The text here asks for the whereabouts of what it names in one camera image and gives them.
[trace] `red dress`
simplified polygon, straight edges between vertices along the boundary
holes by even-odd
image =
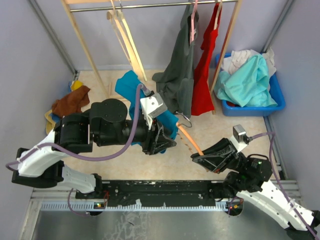
[[[216,39],[220,24],[221,11],[218,17],[217,28],[214,30],[218,7],[219,3],[216,3],[210,23],[203,35],[203,42],[201,45],[203,53],[198,65],[194,70],[194,85],[191,105],[191,115],[193,116],[199,116],[215,109],[208,87],[208,77],[209,65],[212,58],[212,53],[216,46]]]

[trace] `pink hanger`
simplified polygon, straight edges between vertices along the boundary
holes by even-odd
[[[193,11],[191,14],[191,35],[190,35],[190,44],[195,40],[195,15],[198,8],[198,0],[195,0]]]

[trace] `laundry basket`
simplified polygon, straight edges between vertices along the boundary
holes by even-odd
[[[231,53],[226,53],[225,58],[230,57]],[[215,65],[218,65],[220,54],[215,56]],[[222,100],[222,112],[225,116],[238,117],[238,116],[255,116],[267,117],[275,111],[280,111],[285,108],[285,98],[281,92],[276,73],[270,78],[270,91],[271,97],[276,101],[278,106],[229,106],[226,100]]]

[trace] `white cloth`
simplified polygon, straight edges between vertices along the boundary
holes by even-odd
[[[221,68],[232,75],[248,60],[248,58],[258,54],[260,53],[252,49],[232,51],[230,57],[225,57],[223,59]],[[275,53],[270,48],[266,53],[263,53],[262,56],[266,61],[266,65],[268,66],[269,77],[271,77],[277,71],[277,69],[275,68]]]

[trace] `wooden rack frame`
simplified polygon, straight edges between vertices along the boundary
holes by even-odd
[[[217,82],[218,79],[218,74],[220,72],[220,68],[223,62],[223,59],[225,57],[226,51],[227,51],[227,47],[232,35],[232,32],[235,28],[235,24],[236,24],[236,20],[239,14],[239,10],[241,7],[243,0],[223,0],[224,3],[231,3],[231,2],[235,2],[234,8],[233,8],[233,12],[232,12],[232,16],[229,22],[229,26],[224,38],[224,42],[223,42],[223,46],[221,49],[221,53],[220,53],[220,58],[218,61],[218,64],[215,68],[215,72],[214,72],[214,76],[213,76],[213,81],[212,83],[209,85],[209,89],[210,89],[210,93],[212,96],[212,102],[214,101],[214,96],[213,96],[213,91],[214,91],[214,87],[215,84]],[[106,87],[104,86],[104,83],[102,81],[102,78],[99,74],[99,71],[97,69],[97,66],[90,54],[90,51],[88,49],[88,46],[85,42],[85,39],[77,25],[76,22],[76,18],[73,15],[74,12],[91,12],[91,11],[107,11],[107,10],[112,10],[112,7],[95,7],[95,8],[82,8],[82,9],[70,9],[70,5],[71,4],[85,4],[85,3],[105,3],[105,2],[110,2],[110,0],[61,0],[63,8],[71,22],[71,25],[81,43],[81,46],[83,48],[83,51],[93,69],[94,75],[98,81],[98,83],[100,84],[102,91],[105,95],[106,98],[109,98],[109,93],[106,89]],[[208,1],[199,1],[198,4],[213,4],[213,3],[219,3],[220,0],[208,0]],[[183,5],[190,5],[193,4],[192,2],[176,2],[176,3],[158,3],[158,4],[145,4],[145,5],[131,5],[131,6],[117,6],[116,9],[136,9],[136,8],[153,8],[153,7],[169,7],[169,6],[183,6]]]

